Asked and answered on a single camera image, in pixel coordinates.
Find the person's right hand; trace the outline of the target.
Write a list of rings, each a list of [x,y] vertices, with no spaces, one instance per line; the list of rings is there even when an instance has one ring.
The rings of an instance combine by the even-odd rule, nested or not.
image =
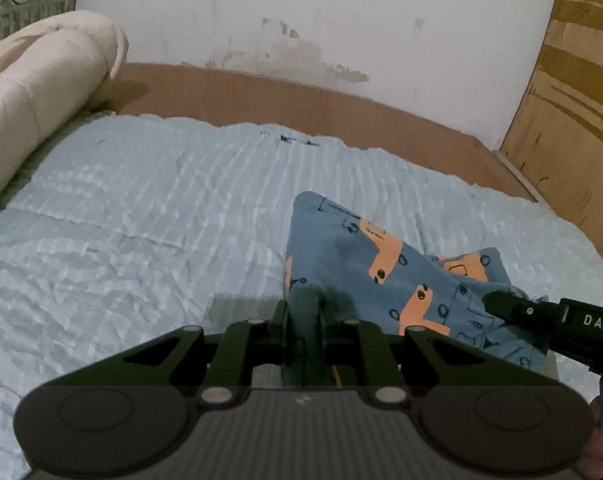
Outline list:
[[[590,404],[595,428],[586,449],[577,463],[577,470],[583,478],[603,479],[603,394]]]

